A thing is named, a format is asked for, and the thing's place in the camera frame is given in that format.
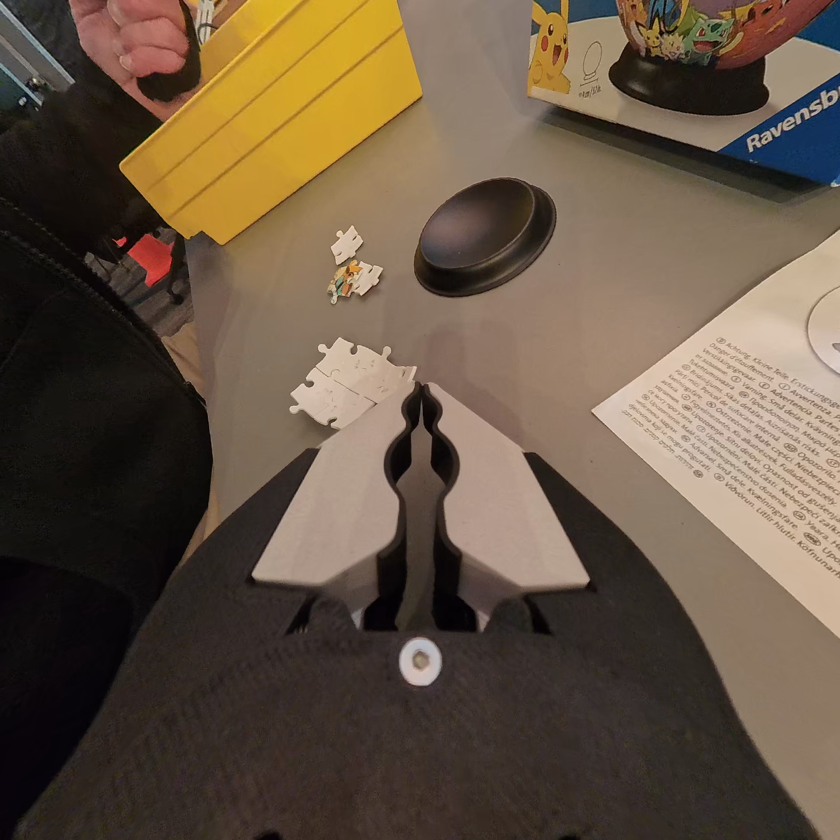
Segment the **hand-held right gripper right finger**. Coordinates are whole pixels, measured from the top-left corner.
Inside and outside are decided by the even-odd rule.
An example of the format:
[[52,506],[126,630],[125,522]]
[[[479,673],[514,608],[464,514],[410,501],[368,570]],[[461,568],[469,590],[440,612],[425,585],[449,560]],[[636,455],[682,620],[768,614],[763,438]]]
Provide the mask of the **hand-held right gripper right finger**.
[[496,607],[590,583],[522,448],[447,394],[423,386],[430,463],[443,489],[434,531],[432,616],[476,632]]

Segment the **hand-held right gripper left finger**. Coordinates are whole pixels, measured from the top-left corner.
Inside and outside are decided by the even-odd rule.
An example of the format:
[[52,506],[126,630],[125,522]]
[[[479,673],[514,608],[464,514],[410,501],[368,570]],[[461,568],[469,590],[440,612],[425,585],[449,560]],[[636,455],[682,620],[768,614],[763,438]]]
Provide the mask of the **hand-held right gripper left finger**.
[[318,447],[252,577],[342,601],[357,626],[395,629],[406,587],[406,502],[422,387],[406,383]]

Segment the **yellow plastic bin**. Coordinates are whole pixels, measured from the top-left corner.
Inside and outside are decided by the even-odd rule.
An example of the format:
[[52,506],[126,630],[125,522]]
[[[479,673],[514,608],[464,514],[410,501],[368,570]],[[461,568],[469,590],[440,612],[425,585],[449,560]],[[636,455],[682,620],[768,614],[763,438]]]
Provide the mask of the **yellow plastic bin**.
[[120,170],[169,228],[219,245],[423,95],[397,1],[244,2],[201,65]]

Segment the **joined white puzzle section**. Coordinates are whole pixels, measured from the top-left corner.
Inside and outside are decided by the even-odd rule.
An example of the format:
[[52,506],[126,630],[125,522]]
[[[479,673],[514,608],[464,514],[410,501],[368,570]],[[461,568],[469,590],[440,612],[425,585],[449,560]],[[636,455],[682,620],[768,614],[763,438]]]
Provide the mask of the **joined white puzzle section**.
[[411,391],[417,368],[391,362],[392,349],[380,353],[337,338],[321,343],[321,360],[290,394],[290,414],[305,413],[312,420],[342,429],[389,397]]

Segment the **colourful printed puzzle piece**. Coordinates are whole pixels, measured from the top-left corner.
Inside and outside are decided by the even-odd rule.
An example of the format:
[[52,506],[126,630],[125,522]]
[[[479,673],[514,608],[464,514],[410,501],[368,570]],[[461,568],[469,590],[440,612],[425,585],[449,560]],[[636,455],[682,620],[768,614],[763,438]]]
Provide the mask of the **colourful printed puzzle piece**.
[[367,264],[352,259],[345,266],[338,268],[328,286],[330,303],[336,304],[340,298],[347,298],[355,292],[361,283]]

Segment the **person's left forearm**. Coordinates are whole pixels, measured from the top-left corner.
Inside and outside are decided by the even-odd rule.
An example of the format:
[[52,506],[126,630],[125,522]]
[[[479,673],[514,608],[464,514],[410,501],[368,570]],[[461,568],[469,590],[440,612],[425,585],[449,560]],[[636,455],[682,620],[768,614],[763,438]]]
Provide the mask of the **person's left forearm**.
[[2,134],[2,234],[81,258],[140,194],[119,165],[161,126],[86,56],[75,83]]

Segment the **black round puzzle stand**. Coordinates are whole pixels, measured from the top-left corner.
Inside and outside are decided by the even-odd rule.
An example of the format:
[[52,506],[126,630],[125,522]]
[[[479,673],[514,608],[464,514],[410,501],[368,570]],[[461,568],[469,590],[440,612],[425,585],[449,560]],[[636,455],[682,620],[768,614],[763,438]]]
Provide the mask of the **black round puzzle stand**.
[[552,197],[513,177],[468,186],[427,220],[414,256],[414,273],[427,291],[446,298],[498,288],[530,267],[557,224]]

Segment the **printed puzzle box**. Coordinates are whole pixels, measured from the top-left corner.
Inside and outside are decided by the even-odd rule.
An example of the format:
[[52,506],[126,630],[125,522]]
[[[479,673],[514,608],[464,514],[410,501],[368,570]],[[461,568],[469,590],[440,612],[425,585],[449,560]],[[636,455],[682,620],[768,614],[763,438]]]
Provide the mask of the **printed puzzle box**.
[[838,1],[541,1],[530,98],[838,186]]

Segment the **person's left hand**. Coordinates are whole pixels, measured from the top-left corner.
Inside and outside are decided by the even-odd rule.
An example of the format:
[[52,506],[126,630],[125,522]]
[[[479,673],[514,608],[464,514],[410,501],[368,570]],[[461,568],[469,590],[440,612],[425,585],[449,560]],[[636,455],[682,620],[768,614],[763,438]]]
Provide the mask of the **person's left hand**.
[[139,77],[182,67],[187,45],[178,1],[69,1],[69,7],[87,57],[158,120],[168,120],[201,87],[200,77],[169,103],[147,99],[138,87]]

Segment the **red floor object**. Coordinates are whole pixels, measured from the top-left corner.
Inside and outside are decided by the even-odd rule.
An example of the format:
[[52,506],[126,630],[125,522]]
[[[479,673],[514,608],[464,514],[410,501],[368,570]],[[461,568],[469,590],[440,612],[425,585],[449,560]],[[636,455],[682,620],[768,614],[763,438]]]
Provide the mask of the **red floor object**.
[[144,234],[129,248],[128,256],[145,271],[145,286],[152,288],[170,273],[173,248],[152,234]]

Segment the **person's beige trousers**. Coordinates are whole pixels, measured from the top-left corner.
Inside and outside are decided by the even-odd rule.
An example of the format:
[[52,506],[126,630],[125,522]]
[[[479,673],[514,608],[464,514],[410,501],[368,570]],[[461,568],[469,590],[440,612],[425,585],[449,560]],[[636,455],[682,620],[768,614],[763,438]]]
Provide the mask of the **person's beige trousers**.
[[[161,341],[184,378],[195,387],[199,396],[204,397],[207,393],[207,385],[201,363],[196,323],[192,321],[183,325],[172,336],[161,337]],[[206,511],[196,528],[195,539],[199,542],[206,540],[217,528],[220,520],[214,467]]]

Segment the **white instruction sheet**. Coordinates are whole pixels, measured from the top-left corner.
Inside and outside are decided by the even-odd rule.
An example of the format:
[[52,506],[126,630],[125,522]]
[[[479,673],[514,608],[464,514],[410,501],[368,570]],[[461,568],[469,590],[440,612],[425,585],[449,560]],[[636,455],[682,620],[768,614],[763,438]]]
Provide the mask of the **white instruction sheet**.
[[592,412],[839,635],[839,233]]

